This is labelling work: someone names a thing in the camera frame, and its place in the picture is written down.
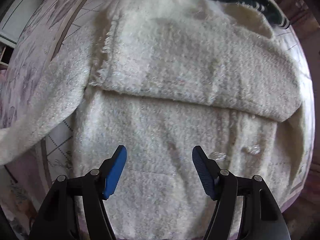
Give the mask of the grey cabinet with drawers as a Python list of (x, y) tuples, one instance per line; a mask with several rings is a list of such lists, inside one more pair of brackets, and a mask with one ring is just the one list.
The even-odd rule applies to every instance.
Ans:
[(1, 19), (1, 70), (7, 69), (18, 39), (44, 0), (13, 0)]

